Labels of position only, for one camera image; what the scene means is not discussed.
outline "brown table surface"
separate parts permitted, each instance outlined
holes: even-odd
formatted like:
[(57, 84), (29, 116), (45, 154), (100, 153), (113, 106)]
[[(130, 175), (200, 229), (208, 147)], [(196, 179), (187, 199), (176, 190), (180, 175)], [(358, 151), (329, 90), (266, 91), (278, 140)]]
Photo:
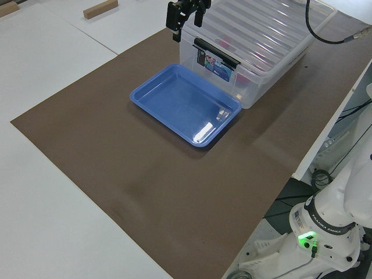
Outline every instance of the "brown table surface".
[[(363, 26), (337, 14), (323, 36)], [(218, 141), (198, 149), (129, 100), (178, 62), (178, 44), (163, 30), (12, 123), (171, 276), (221, 278), (371, 54), (372, 36), (315, 42)]]

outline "black handle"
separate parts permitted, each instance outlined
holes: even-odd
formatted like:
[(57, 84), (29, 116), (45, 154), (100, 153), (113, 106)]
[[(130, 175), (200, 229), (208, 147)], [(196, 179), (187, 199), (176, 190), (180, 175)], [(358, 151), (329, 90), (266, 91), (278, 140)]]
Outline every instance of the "black handle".
[(203, 49), (204, 51), (209, 51), (213, 53), (214, 55), (217, 55), (219, 58), (222, 59), (222, 61), (227, 64), (228, 66), (232, 67), (233, 69), (236, 69), (237, 66), (240, 64), (239, 61), (237, 61), (235, 58), (232, 58), (230, 55), (227, 55), (223, 51), (219, 50), (215, 46), (211, 45), (210, 43), (204, 41), (201, 38), (195, 38), (194, 39), (194, 46)]

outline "clear plastic storage box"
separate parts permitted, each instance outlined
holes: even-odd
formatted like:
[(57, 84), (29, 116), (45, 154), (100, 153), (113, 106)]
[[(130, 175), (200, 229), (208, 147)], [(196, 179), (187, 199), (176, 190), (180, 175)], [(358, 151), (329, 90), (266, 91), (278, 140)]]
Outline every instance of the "clear plastic storage box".
[[(201, 28), (194, 18), (181, 37), (180, 61), (250, 108), (306, 52), (314, 40), (306, 1), (214, 0)], [(319, 32), (336, 13), (312, 0), (310, 25)]]

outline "green light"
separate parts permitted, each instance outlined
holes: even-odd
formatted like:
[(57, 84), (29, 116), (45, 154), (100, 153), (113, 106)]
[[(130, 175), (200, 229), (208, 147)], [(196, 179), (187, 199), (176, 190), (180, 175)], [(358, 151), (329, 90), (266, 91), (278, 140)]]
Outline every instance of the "green light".
[(304, 233), (298, 237), (298, 242), (300, 243), (300, 245), (304, 246), (305, 242), (307, 242), (307, 240), (313, 239), (315, 235), (316, 233), (314, 231), (309, 231), (307, 233)]

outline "wooden block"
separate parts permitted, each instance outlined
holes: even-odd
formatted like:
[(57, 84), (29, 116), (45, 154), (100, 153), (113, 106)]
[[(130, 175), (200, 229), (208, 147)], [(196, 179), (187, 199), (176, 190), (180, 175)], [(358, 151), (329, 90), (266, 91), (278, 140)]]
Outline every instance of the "wooden block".
[(12, 1), (0, 6), (0, 17), (6, 16), (12, 12), (19, 10), (19, 7), (16, 2)]
[(83, 14), (86, 19), (91, 19), (92, 17), (107, 12), (108, 10), (111, 10), (117, 6), (118, 6), (117, 0), (107, 0), (89, 9), (84, 10)]

